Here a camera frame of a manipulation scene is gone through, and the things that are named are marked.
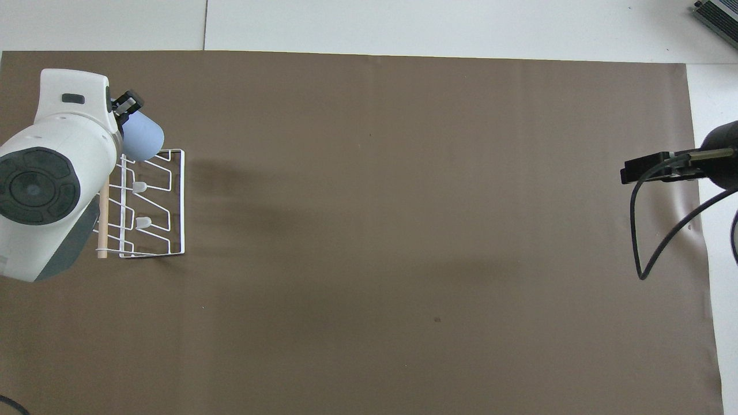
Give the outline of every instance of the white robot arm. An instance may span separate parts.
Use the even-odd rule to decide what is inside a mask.
[[[161,128],[142,114],[137,123],[155,126],[144,128],[148,136],[124,134],[142,104],[132,91],[111,100],[102,75],[41,72],[33,125],[0,146],[0,275],[38,281],[72,265],[99,216],[97,192],[121,153],[146,160],[162,146]]]

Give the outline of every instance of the black cable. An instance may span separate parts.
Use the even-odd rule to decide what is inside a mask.
[[[736,264],[738,264],[738,246],[736,246],[736,239],[738,239],[738,236],[734,235],[734,233],[738,233],[738,211],[736,212],[736,216],[733,218],[733,224],[731,225],[731,248],[733,248],[733,257],[736,259]]]
[[[31,413],[26,409],[23,408],[23,405],[17,403],[16,401],[10,399],[9,397],[4,397],[0,395],[0,402],[10,406],[11,408],[15,409],[16,411],[20,412],[21,415],[31,415]]]
[[[657,165],[651,167],[646,171],[646,173],[643,173],[641,177],[638,178],[638,182],[635,183],[635,187],[633,188],[633,192],[630,194],[630,240],[633,245],[633,258],[635,259],[635,271],[638,274],[638,277],[643,280],[646,277],[643,276],[643,273],[641,272],[641,256],[638,254],[638,237],[636,236],[635,231],[635,198],[638,196],[638,190],[641,189],[641,186],[646,182],[646,180],[650,179],[654,174],[656,174],[659,170],[669,167],[670,165],[677,164],[679,162],[685,162],[689,160],[689,154],[682,154],[680,156],[664,160],[663,162],[658,163]]]
[[[702,203],[700,206],[698,206],[696,209],[690,212],[687,216],[684,216],[684,218],[680,220],[679,223],[677,223],[669,231],[669,233],[666,234],[666,236],[664,236],[664,238],[661,240],[661,243],[656,248],[656,251],[654,251],[653,255],[651,255],[651,259],[649,259],[648,263],[646,264],[645,270],[641,271],[641,259],[638,254],[638,238],[635,232],[635,198],[638,195],[638,189],[640,189],[641,186],[645,183],[645,181],[651,178],[651,176],[653,176],[657,171],[661,170],[662,168],[668,167],[670,165],[674,165],[679,162],[689,160],[689,157],[690,157],[689,154],[682,154],[681,156],[677,156],[677,157],[674,157],[668,160],[664,160],[663,162],[650,168],[646,173],[644,173],[641,176],[640,179],[638,179],[638,183],[636,183],[635,187],[633,188],[633,192],[631,193],[631,196],[630,196],[630,235],[631,235],[631,240],[633,244],[633,258],[635,259],[635,271],[638,273],[638,277],[641,280],[645,280],[648,277],[648,275],[651,273],[651,269],[656,263],[656,260],[658,259],[658,257],[663,252],[664,248],[666,248],[667,244],[674,238],[674,236],[677,234],[677,232],[679,232],[681,228],[683,228],[686,224],[688,224],[697,215],[705,211],[705,209],[725,199],[731,194],[738,192],[738,187],[723,191],[722,193],[710,198],[707,202]]]

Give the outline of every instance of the white table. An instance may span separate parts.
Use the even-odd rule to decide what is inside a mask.
[[[46,0],[43,6],[9,0],[0,3],[0,50],[231,49],[686,63],[699,146],[713,127],[738,119],[738,50],[693,19],[689,7],[690,1],[672,0]],[[702,200],[717,192],[700,182]],[[736,209],[738,196],[702,215],[726,414],[738,414],[738,266],[728,244]]]

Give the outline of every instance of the white wire rack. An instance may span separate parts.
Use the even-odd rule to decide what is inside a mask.
[[[118,253],[120,258],[185,253],[184,160],[185,152],[180,148],[161,150],[143,162],[120,157],[116,165],[120,185],[110,183],[100,192],[100,221],[95,230],[99,236],[98,257],[105,258],[107,252]],[[118,223],[110,220],[116,212],[108,211],[108,203],[120,212]],[[110,232],[115,230],[117,236]],[[108,248],[108,239],[117,241],[118,249]]]

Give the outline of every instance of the white plastic clip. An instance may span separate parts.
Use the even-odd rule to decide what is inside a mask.
[[[146,185],[146,182],[134,182],[131,191],[134,193],[143,193],[148,189],[148,186]]]
[[[136,218],[136,229],[145,229],[151,226],[151,218],[148,216],[141,216]]]

